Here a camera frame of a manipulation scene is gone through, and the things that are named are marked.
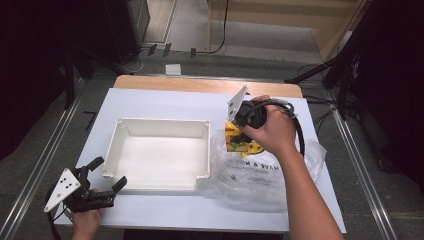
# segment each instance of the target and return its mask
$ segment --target gray floor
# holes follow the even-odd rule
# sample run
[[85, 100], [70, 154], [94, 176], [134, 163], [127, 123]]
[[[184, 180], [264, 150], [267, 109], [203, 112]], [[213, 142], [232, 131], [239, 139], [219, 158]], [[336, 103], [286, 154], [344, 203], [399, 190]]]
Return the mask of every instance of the gray floor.
[[[265, 81], [281, 81], [297, 75], [297, 69], [304, 63], [281, 62], [276, 60], [260, 60], [228, 56], [199, 56], [191, 59], [188, 54], [171, 53], [162, 58], [158, 51], [155, 55], [143, 55], [144, 69], [139, 74], [164, 74], [165, 65], [181, 64], [182, 74], [193, 76], [243, 77], [260, 78]], [[128, 67], [136, 68], [134, 61]], [[92, 80], [86, 81], [85, 90], [75, 116], [66, 131], [62, 142], [55, 152], [50, 167], [40, 185], [29, 209], [27, 210], [15, 239], [51, 239], [47, 218], [42, 211], [45, 194], [65, 167], [75, 165], [89, 135], [85, 128], [89, 124], [90, 115], [83, 111], [98, 111], [108, 88], [113, 86], [116, 76], [101, 67]], [[311, 80], [314, 86], [321, 78], [315, 76]], [[304, 95], [325, 97], [321, 87], [302, 85]], [[18, 150], [0, 161], [0, 220], [6, 216], [24, 186], [29, 174], [52, 133], [57, 121], [63, 113], [64, 96], [59, 97], [40, 121], [33, 127]], [[329, 105], [310, 105], [313, 119], [329, 110]], [[358, 144], [368, 171], [372, 175], [384, 205], [390, 214], [392, 224], [400, 239], [423, 239], [424, 230], [424, 197], [419, 193], [417, 185], [402, 174], [386, 174], [379, 170], [375, 153], [370, 147], [367, 136], [360, 124], [348, 118], [352, 134]], [[334, 118], [328, 117], [319, 132], [321, 144], [328, 150], [326, 163], [334, 185], [337, 199], [342, 209], [347, 228], [347, 239], [381, 239], [379, 229], [368, 202], [364, 196], [358, 177], [349, 158]], [[64, 239], [69, 238], [71, 229], [60, 227]], [[122, 229], [101, 229], [98, 239], [121, 239]]]

